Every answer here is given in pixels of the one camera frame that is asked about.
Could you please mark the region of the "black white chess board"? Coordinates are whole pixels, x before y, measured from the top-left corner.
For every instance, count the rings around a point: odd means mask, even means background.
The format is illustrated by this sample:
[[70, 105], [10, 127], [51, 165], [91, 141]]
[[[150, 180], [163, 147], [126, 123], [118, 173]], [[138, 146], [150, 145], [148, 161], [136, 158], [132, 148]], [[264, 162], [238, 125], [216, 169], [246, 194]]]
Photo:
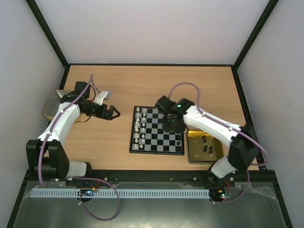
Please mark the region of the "black white chess board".
[[164, 131], [162, 121], [163, 114], [156, 107], [135, 106], [129, 152], [183, 156], [184, 134]]

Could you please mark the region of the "gold metal tin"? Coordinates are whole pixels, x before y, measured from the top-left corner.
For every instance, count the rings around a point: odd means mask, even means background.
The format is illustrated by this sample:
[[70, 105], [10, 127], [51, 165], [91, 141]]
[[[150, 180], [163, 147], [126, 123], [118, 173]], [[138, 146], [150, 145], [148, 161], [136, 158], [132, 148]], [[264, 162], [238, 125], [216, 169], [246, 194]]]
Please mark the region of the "gold metal tin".
[[224, 156], [222, 143], [202, 130], [188, 130], [186, 142], [190, 164], [212, 164]]

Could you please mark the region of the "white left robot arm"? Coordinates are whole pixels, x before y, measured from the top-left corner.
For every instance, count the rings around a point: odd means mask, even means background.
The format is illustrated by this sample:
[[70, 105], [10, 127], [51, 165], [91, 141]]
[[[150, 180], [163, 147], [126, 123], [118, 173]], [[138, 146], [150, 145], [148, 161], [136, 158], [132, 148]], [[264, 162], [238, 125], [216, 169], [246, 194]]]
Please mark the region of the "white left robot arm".
[[92, 79], [89, 82], [77, 81], [74, 90], [60, 98], [58, 110], [46, 130], [36, 140], [27, 142], [29, 172], [42, 185], [45, 185], [44, 177], [84, 177], [91, 168], [88, 162], [69, 160], [63, 147], [72, 125], [80, 115], [108, 121], [121, 115], [113, 105], [104, 104], [111, 96], [108, 91], [100, 91], [93, 100], [89, 100], [92, 87]]

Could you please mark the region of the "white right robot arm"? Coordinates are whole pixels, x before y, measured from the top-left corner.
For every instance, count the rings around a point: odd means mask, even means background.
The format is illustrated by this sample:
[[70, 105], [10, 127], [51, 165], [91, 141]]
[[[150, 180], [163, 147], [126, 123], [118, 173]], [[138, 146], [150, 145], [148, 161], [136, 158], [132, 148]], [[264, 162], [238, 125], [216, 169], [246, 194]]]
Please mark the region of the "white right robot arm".
[[185, 98], [176, 103], [162, 96], [155, 107], [163, 114], [164, 131], [182, 133], [187, 126], [192, 126], [229, 148], [228, 155], [216, 159], [207, 171], [207, 180], [212, 186], [218, 186], [234, 171], [247, 171], [259, 154], [258, 143], [252, 136], [253, 126], [249, 124], [240, 126], [224, 121]]

